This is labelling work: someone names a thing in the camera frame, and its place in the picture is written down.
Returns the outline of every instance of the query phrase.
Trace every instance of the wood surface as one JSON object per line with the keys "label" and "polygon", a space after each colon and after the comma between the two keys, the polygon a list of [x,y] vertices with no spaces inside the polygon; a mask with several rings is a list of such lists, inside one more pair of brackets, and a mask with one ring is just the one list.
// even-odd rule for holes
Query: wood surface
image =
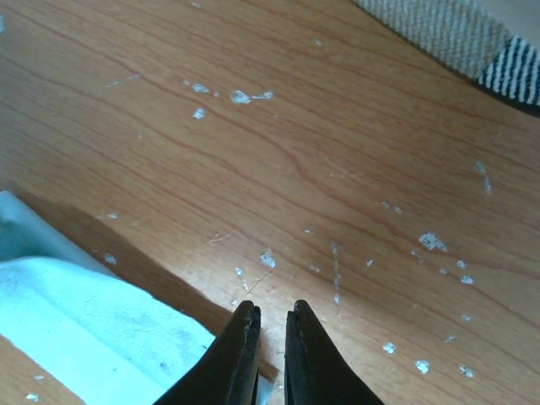
{"label": "wood surface", "polygon": [[[199,3],[0,0],[3,188],[214,333],[253,300],[272,403],[297,299],[389,405],[538,403],[540,120],[350,1]],[[1,404],[80,403],[0,353]]]}

